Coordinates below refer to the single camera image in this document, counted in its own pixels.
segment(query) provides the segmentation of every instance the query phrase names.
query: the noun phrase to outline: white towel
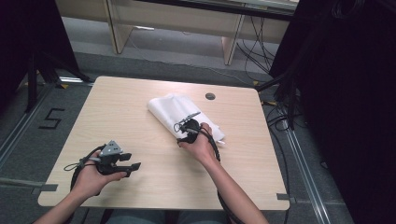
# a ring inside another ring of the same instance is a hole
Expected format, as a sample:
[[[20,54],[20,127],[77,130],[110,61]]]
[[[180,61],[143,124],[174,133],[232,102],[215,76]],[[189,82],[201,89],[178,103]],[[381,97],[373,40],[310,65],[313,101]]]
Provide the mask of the white towel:
[[[148,102],[148,110],[169,130],[176,138],[184,138],[187,133],[175,132],[174,126],[188,115],[201,112],[193,117],[198,123],[205,122],[212,128],[213,139],[218,142],[224,138],[219,126],[214,124],[203,111],[186,95],[167,94],[164,97],[154,98]]]

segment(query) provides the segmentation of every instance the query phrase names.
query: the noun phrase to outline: forearm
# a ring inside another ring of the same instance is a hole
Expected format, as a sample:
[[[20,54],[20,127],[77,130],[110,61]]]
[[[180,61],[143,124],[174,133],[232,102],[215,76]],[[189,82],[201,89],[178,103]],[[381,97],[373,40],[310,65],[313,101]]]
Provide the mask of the forearm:
[[[84,197],[80,197],[74,192],[70,192],[55,207],[51,208],[48,213],[39,218],[38,223],[65,223],[66,220],[76,211],[76,209],[85,202]]]
[[[230,210],[244,223],[268,223],[253,201],[216,160],[203,163],[219,194]]]

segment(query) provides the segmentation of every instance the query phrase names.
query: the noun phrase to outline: gray carpet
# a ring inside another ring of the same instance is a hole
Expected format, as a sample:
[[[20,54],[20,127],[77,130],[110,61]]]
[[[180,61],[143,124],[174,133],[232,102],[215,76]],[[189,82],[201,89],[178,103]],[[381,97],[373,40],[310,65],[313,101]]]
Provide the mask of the gray carpet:
[[[91,77],[106,75],[252,87],[252,79],[244,71],[217,69],[217,72],[214,72],[209,69],[185,65],[151,63],[144,60],[86,53],[76,53],[76,57],[81,70]],[[69,74],[60,71],[60,75],[67,76]],[[250,75],[254,77],[253,79],[269,79],[269,77],[263,77],[260,74],[250,73]],[[70,85],[66,89],[53,89],[39,108],[23,138],[1,167],[0,177],[45,182],[90,89],[91,87],[79,85]],[[261,92],[261,99],[272,101],[275,90],[276,87],[273,87]],[[0,140],[2,142],[22,116],[25,100],[26,87],[21,88],[16,93],[12,104],[1,115],[2,132],[0,132]],[[52,114],[52,117],[62,121],[56,129],[39,129],[39,126],[54,125],[54,121],[45,120],[52,108],[64,109],[64,111],[55,111]],[[263,107],[265,115],[268,115],[272,109],[268,105]],[[315,141],[309,133],[309,124],[307,126],[304,123],[304,117],[302,116],[295,121],[302,126],[296,126],[296,134],[299,137],[312,175],[317,182],[319,192],[325,201],[332,223],[353,223],[346,206],[343,204],[342,197],[332,181],[331,174],[320,165],[321,157]],[[276,135],[273,136],[273,142],[279,166],[286,183],[284,155],[288,165],[290,196],[296,200],[296,203],[292,203],[290,206],[288,223],[317,223],[317,217],[309,201],[296,161],[290,151],[287,137],[283,132],[276,129],[274,131]],[[276,142],[276,137],[281,144],[283,154]],[[32,194],[32,190],[33,188],[0,185],[0,223],[29,223],[47,211],[48,208],[40,207],[37,204],[38,195]],[[81,223],[87,211],[86,208],[78,209],[73,223]],[[103,210],[101,209],[90,209],[85,223],[97,223],[102,214]],[[271,223],[283,223],[287,213],[284,211],[264,211],[264,214]]]

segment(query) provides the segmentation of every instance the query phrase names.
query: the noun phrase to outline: wooden tabletop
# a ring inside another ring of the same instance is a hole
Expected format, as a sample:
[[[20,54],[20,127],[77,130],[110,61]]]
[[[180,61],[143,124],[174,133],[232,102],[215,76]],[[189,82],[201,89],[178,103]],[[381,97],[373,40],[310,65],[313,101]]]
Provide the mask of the wooden tabletop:
[[[207,93],[215,100],[207,100]],[[99,77],[82,107],[38,202],[56,205],[68,192],[73,171],[64,167],[94,148],[115,140],[129,161],[142,162],[129,178],[105,186],[83,206],[150,209],[221,209],[216,188],[204,167],[178,147],[175,137],[148,111],[150,99],[168,93],[188,95],[225,134],[221,164],[261,210],[286,210],[289,201],[266,126],[258,93],[253,89]]]

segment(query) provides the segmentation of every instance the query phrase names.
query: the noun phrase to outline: gray pants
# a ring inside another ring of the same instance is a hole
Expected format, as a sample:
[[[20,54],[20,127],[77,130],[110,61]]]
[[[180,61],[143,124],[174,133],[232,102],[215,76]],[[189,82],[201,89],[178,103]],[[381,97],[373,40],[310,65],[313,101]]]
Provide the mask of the gray pants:
[[[163,210],[117,209],[107,224],[161,224],[165,223]],[[180,211],[178,224],[225,224],[227,216],[223,211]]]

